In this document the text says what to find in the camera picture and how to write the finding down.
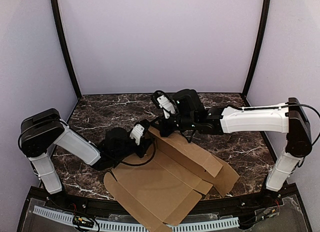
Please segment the brown cardboard box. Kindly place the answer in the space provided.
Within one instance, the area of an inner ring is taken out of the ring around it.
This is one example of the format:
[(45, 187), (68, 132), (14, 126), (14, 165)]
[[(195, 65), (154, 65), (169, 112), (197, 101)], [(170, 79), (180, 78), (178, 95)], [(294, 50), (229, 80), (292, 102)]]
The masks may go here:
[(170, 232), (215, 188), (228, 194), (239, 179), (238, 173), (224, 160), (197, 144), (187, 142), (178, 133), (162, 137), (151, 127), (155, 139), (143, 166), (120, 164), (104, 175), (106, 190), (150, 232)]

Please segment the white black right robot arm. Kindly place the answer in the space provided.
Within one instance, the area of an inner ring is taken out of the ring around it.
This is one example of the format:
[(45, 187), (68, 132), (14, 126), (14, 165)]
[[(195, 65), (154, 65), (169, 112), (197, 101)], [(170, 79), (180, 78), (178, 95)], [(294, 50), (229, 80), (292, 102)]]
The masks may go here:
[(173, 132), (198, 132), (204, 135), (224, 135), (236, 132), (277, 132), (286, 135), (287, 144), (268, 174), (265, 188), (278, 192), (290, 174), (304, 163), (313, 149), (311, 125), (295, 97), (276, 105), (238, 107), (212, 106), (206, 109), (194, 89), (183, 89), (173, 95), (155, 91), (151, 100), (163, 111), (156, 121), (162, 137)]

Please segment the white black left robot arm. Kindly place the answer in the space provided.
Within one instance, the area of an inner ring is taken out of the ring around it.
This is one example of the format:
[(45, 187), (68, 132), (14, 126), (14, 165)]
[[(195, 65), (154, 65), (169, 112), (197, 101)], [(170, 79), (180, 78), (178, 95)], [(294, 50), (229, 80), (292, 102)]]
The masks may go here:
[(45, 190), (55, 195), (61, 193), (64, 186), (48, 152), (50, 148), (60, 147), (96, 171), (115, 168), (120, 164), (140, 167), (152, 159), (140, 163), (126, 162), (125, 159), (133, 154), (142, 159), (149, 148), (156, 150), (149, 128), (150, 123), (146, 119), (137, 122), (129, 131), (114, 127), (107, 130), (104, 139), (96, 145), (72, 129), (57, 109), (50, 108), (21, 122), (17, 144)]

